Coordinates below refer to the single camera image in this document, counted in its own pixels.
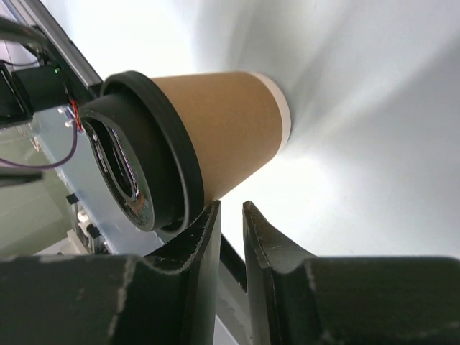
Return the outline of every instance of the white wall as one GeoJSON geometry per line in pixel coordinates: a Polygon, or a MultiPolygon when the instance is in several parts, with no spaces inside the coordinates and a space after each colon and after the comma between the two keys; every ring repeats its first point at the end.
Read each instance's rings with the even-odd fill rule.
{"type": "Polygon", "coordinates": [[[459,2],[43,2],[103,77],[245,69],[280,84],[289,146],[223,199],[241,254],[250,199],[315,254],[460,256],[459,2]]]}

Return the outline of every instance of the black plastic lid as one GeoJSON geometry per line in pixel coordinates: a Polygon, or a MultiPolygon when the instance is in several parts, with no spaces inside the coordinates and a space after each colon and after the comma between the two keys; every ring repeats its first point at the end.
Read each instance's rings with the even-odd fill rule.
{"type": "Polygon", "coordinates": [[[149,78],[113,75],[79,113],[99,170],[136,227],[180,232],[199,216],[204,194],[195,151],[173,105],[149,78]]]}

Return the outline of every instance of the black plastic part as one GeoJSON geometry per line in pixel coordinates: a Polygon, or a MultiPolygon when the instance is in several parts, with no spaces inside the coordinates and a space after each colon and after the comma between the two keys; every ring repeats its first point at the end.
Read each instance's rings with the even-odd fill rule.
{"type": "Polygon", "coordinates": [[[0,63],[0,128],[31,122],[33,111],[5,64],[0,63]]]}
{"type": "Polygon", "coordinates": [[[12,72],[11,76],[26,96],[33,112],[68,103],[69,96],[63,80],[51,65],[17,70],[12,72]]]}
{"type": "MultiPolygon", "coordinates": [[[[33,26],[33,28],[42,32],[38,26],[33,26]]],[[[66,44],[72,45],[76,50],[78,50],[72,40],[68,39],[66,44]]],[[[46,53],[49,60],[53,62],[53,65],[60,69],[60,77],[62,78],[69,95],[72,96],[78,106],[82,106],[83,104],[86,104],[99,96],[101,84],[95,84],[89,87],[84,86],[80,78],[75,74],[73,68],[69,65],[69,62],[50,42],[47,45],[46,53]]]]}
{"type": "Polygon", "coordinates": [[[314,257],[243,206],[254,345],[460,344],[460,262],[314,257]]]}
{"type": "MultiPolygon", "coordinates": [[[[91,121],[95,119],[109,129],[117,126],[115,130],[123,133],[125,140],[130,143],[129,149],[140,166],[137,173],[143,175],[143,179],[147,181],[150,194],[147,200],[153,201],[155,223],[152,226],[139,226],[138,220],[126,212],[126,201],[120,198],[123,191],[121,186],[116,186],[115,176],[113,183],[110,180],[106,182],[112,193],[119,196],[118,204],[122,209],[125,208],[125,213],[134,225],[145,231],[161,228],[179,233],[195,221],[204,207],[203,181],[198,160],[173,105],[148,77],[133,71],[111,76],[102,85],[101,97],[80,109],[80,117],[84,127],[90,129],[89,132],[98,131],[90,128],[91,121]],[[126,97],[131,97],[129,104],[126,97]],[[117,103],[121,108],[122,101],[125,103],[124,114],[116,115],[119,110],[112,104],[117,103]]],[[[101,161],[93,140],[92,146],[96,159],[101,161]]],[[[108,169],[101,162],[99,168],[103,175],[107,175],[105,170],[108,169]]]]}
{"type": "Polygon", "coordinates": [[[246,265],[224,235],[221,237],[221,262],[247,293],[246,265]]]}
{"type": "Polygon", "coordinates": [[[211,345],[219,221],[216,201],[145,258],[0,258],[0,344],[211,345]]]}

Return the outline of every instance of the brown paper cup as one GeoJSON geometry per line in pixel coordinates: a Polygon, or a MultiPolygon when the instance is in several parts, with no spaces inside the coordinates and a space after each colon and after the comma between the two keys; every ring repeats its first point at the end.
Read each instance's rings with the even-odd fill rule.
{"type": "Polygon", "coordinates": [[[153,78],[177,111],[198,158],[205,203],[280,151],[290,134],[285,97],[268,77],[232,72],[153,78]]]}

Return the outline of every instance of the purple wire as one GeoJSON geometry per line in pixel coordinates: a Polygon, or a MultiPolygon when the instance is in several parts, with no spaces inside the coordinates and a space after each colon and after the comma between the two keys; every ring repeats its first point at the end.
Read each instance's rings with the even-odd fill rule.
{"type": "Polygon", "coordinates": [[[20,167],[22,169],[34,169],[34,170],[51,170],[51,169],[60,167],[61,165],[64,165],[70,159],[72,159],[73,155],[75,154],[75,151],[77,150],[77,139],[78,139],[77,131],[78,130],[77,130],[77,124],[75,121],[72,121],[72,128],[73,128],[72,148],[70,149],[70,152],[68,153],[68,155],[65,156],[65,158],[60,160],[59,162],[52,163],[49,165],[24,165],[24,164],[19,164],[15,162],[10,162],[9,160],[0,158],[0,163],[8,165],[10,167],[20,167]]]}

